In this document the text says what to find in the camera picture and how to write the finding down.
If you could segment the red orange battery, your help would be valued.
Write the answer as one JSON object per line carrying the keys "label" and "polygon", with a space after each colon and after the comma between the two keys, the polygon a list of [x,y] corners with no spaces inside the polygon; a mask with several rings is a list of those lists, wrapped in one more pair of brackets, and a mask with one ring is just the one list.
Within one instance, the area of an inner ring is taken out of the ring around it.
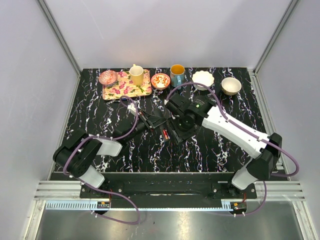
{"label": "red orange battery", "polygon": [[163,133],[163,136],[164,136],[164,139],[165,140],[169,140],[170,139],[170,136],[168,135],[168,132],[166,129],[163,129],[162,130],[162,133]]}

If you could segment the black remote control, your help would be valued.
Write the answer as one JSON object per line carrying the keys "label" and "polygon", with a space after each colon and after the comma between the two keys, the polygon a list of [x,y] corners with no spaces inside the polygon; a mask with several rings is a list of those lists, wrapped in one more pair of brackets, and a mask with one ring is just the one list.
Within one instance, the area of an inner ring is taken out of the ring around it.
{"label": "black remote control", "polygon": [[170,140],[169,132],[165,127],[160,126],[160,132],[165,142]]}

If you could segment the blue battery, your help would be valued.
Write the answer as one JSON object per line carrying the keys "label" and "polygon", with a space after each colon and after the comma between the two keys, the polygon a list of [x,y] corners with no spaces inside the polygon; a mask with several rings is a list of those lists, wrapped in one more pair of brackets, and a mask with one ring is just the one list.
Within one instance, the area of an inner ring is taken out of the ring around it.
{"label": "blue battery", "polygon": [[110,100],[105,100],[106,103],[116,103],[119,104],[122,102],[120,99],[110,99]]}

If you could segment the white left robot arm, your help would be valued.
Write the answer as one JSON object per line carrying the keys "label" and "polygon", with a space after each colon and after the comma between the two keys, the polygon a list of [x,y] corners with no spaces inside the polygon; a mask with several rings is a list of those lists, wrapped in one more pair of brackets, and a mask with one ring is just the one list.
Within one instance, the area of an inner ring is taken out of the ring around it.
{"label": "white left robot arm", "polygon": [[53,161],[60,167],[66,167],[67,173],[91,185],[91,192],[98,198],[108,193],[108,181],[98,172],[92,162],[98,155],[118,156],[128,146],[128,142],[144,131],[153,131],[159,128],[165,140],[169,134],[166,127],[166,118],[160,110],[148,114],[143,110],[138,113],[136,125],[128,120],[122,120],[112,137],[118,140],[94,138],[82,129],[76,130],[70,138],[53,154]]}

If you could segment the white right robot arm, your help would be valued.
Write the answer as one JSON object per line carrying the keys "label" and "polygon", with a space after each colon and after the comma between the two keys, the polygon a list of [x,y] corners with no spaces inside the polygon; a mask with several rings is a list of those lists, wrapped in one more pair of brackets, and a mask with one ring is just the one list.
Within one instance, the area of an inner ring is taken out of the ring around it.
{"label": "white right robot arm", "polygon": [[235,172],[228,184],[227,192],[231,197],[239,198],[249,185],[270,179],[281,156],[280,135],[267,135],[226,113],[222,114],[218,105],[207,96],[200,95],[189,100],[175,93],[164,104],[175,116],[168,122],[176,139],[188,139],[193,135],[193,130],[203,127],[227,138],[251,157],[248,163]]}

